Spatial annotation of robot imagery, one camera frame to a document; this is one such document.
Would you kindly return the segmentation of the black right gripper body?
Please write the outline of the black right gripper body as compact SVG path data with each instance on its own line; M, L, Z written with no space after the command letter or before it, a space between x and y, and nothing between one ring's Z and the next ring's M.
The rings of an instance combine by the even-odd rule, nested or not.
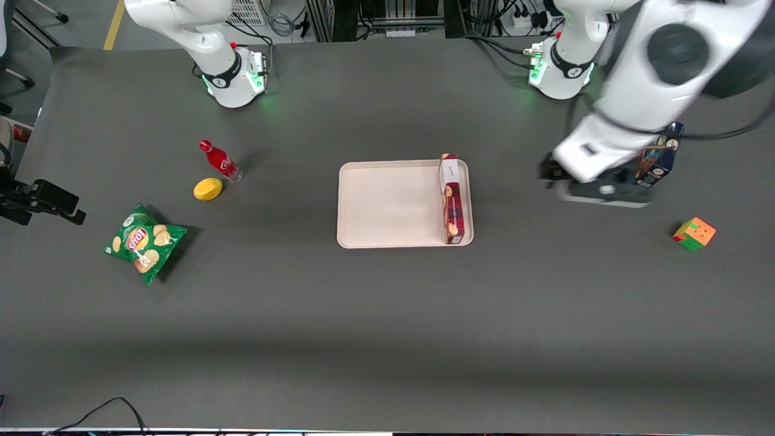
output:
M2 218L27 226L35 212L34 193L34 184L19 182L13 176L1 176Z

